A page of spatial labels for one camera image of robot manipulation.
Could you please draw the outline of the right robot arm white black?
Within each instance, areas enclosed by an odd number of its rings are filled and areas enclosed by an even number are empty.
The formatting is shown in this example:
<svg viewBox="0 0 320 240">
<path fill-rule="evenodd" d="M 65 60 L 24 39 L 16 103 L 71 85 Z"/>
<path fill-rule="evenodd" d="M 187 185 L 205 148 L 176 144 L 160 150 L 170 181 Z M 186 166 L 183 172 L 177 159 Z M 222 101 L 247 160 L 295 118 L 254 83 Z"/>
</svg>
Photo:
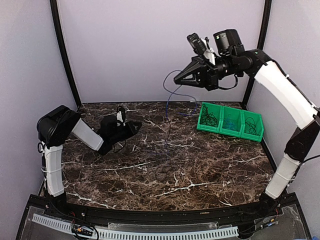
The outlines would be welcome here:
<svg viewBox="0 0 320 240">
<path fill-rule="evenodd" d="M 213 35 L 218 52 L 209 46 L 208 38 L 197 33 L 187 41 L 196 54 L 173 79 L 177 85 L 219 89 L 226 76 L 247 74 L 263 85 L 282 104 L 297 128 L 287 142 L 284 156 L 271 181 L 259 197 L 254 213 L 266 217 L 279 204 L 280 196 L 294 180 L 320 132 L 320 110 L 290 79 L 280 65 L 260 49 L 245 50 L 238 32 L 226 29 Z"/>
</svg>

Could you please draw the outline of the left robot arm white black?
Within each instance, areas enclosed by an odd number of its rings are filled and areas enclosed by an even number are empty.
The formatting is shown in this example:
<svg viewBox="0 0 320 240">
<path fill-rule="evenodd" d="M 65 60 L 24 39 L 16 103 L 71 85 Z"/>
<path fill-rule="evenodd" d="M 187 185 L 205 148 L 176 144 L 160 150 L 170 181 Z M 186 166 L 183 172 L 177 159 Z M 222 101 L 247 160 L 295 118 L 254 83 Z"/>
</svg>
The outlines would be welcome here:
<svg viewBox="0 0 320 240">
<path fill-rule="evenodd" d="M 112 115 L 106 115 L 100 128 L 93 130 L 81 114 L 65 105 L 60 105 L 39 119 L 38 152 L 42 155 L 41 170 L 44 175 L 45 192 L 51 198 L 65 196 L 62 156 L 66 141 L 76 137 L 88 148 L 104 156 L 119 142 L 126 142 L 138 134 L 142 122 L 126 120 L 126 111 L 119 106 Z"/>
</svg>

